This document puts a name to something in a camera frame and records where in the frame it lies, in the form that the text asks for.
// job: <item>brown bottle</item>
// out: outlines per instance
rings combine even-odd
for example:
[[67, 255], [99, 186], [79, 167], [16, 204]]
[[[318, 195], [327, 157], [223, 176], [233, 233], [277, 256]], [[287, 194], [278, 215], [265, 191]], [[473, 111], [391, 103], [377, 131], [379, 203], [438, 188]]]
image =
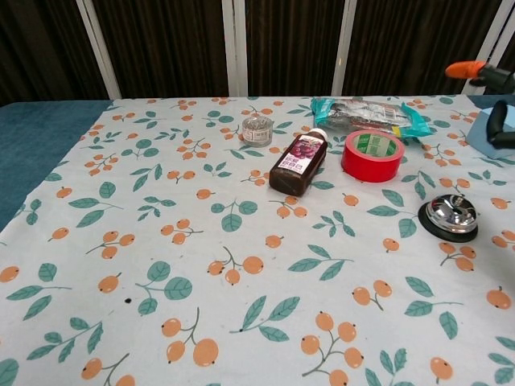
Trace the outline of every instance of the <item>brown bottle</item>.
[[299, 135], [270, 170], [270, 186], [287, 195], [302, 195], [325, 159], [327, 140], [322, 129]]

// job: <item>jar lid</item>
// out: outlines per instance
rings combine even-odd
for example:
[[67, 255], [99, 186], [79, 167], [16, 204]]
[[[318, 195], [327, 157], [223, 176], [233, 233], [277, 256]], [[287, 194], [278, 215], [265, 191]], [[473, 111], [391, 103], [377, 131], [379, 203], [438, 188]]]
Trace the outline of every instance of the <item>jar lid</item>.
[[323, 139], [325, 141], [328, 140], [328, 134], [325, 131], [323, 131], [322, 129], [319, 129], [318, 127], [315, 127], [314, 129], [309, 130], [308, 133], [318, 133], [323, 137]]

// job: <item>plastic bag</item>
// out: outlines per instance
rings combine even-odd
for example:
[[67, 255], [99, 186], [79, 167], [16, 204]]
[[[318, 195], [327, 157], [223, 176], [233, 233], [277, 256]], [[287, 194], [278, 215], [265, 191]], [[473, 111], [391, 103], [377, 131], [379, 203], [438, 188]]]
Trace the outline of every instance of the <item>plastic bag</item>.
[[343, 131], [346, 135], [361, 129], [375, 129], [398, 138], [432, 134], [420, 114], [404, 103], [399, 107], [353, 99], [313, 98], [311, 110], [315, 127]]

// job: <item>tablecloth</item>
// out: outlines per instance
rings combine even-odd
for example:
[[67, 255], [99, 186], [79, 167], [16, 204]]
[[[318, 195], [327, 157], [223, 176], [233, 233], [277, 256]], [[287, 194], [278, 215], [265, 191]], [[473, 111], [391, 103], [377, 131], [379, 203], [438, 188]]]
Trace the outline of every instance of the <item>tablecloth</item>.
[[[515, 161], [464, 141], [465, 96], [367, 100], [434, 135], [373, 184], [329, 133], [301, 198], [267, 179], [309, 98], [115, 101], [0, 233], [0, 385], [512, 383]], [[253, 114], [266, 148], [241, 142]], [[476, 206], [474, 241], [418, 222], [446, 193]]]

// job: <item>red duct tape roll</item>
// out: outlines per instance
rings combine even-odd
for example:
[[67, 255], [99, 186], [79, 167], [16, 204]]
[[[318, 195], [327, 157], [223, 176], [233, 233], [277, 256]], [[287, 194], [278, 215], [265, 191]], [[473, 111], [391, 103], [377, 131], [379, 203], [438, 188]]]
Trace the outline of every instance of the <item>red duct tape roll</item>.
[[341, 166], [355, 179], [382, 183], [395, 177], [404, 145], [395, 137], [375, 130], [355, 131], [345, 140]]

